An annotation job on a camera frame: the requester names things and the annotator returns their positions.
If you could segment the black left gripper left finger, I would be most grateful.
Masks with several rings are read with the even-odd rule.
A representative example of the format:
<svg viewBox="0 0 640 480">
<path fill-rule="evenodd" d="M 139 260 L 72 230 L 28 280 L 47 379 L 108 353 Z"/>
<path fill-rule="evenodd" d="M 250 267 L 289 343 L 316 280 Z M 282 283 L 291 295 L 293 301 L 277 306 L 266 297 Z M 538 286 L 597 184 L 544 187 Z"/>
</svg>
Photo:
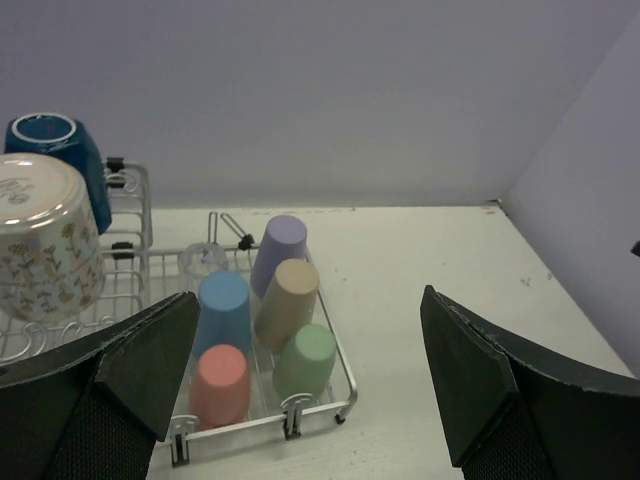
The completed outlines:
<svg viewBox="0 0 640 480">
<path fill-rule="evenodd" d="M 143 479 L 191 353 L 196 296 L 1 369 L 4 479 Z"/>
</svg>

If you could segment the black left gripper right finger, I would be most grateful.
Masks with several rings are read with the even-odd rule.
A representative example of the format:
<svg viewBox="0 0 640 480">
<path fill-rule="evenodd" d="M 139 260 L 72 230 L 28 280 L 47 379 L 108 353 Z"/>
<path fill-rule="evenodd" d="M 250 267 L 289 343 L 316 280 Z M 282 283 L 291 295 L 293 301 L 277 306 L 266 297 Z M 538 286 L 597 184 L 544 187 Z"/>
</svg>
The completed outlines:
<svg viewBox="0 0 640 480">
<path fill-rule="evenodd" d="M 432 286 L 420 317 L 450 460 L 465 478 L 638 478 L 637 379 L 505 330 Z"/>
</svg>

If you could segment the pink plastic cup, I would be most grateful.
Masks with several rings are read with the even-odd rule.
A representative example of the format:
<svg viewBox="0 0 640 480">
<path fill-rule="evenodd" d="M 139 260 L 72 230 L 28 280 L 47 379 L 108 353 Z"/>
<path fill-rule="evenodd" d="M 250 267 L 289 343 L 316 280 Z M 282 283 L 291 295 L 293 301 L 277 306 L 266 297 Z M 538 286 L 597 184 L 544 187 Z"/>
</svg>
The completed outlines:
<svg viewBox="0 0 640 480">
<path fill-rule="evenodd" d="M 189 410 L 202 430 L 243 421 L 250 404 L 247 360 L 235 346 L 215 345 L 199 358 L 189 388 Z"/>
</svg>

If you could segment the floral white mug orange inside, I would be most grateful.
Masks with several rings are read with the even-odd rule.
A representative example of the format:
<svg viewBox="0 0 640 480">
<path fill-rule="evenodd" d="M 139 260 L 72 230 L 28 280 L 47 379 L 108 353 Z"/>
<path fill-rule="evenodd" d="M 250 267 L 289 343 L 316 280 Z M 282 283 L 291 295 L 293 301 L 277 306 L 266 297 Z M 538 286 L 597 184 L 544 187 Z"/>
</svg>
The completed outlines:
<svg viewBox="0 0 640 480">
<path fill-rule="evenodd" d="M 83 176 L 53 157 L 1 156 L 1 310 L 41 324 L 77 315 L 105 285 Z"/>
</svg>

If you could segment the green plastic cup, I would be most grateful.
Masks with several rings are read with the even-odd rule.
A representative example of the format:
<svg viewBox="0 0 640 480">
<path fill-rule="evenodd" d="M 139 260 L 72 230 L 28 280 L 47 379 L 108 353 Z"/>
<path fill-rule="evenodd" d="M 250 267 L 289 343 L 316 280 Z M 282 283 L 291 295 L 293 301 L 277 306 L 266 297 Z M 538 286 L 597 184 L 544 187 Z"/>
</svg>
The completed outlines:
<svg viewBox="0 0 640 480">
<path fill-rule="evenodd" d="M 274 389 L 281 400 L 297 394 L 318 399 L 333 372 L 337 344 L 325 326 L 309 324 L 301 328 L 286 344 L 272 375 Z"/>
</svg>

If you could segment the dark blue ceramic mug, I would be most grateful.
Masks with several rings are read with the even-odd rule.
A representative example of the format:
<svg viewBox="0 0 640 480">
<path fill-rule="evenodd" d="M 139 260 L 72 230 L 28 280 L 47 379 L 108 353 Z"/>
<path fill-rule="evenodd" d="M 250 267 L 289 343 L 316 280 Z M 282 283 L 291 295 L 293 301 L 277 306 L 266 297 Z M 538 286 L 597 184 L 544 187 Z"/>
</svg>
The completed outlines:
<svg viewBox="0 0 640 480">
<path fill-rule="evenodd" d="M 6 129 L 4 152 L 47 155 L 73 166 L 85 180 L 98 233 L 102 235 L 111 226 L 101 155 L 80 120 L 53 112 L 36 112 L 13 119 Z"/>
</svg>

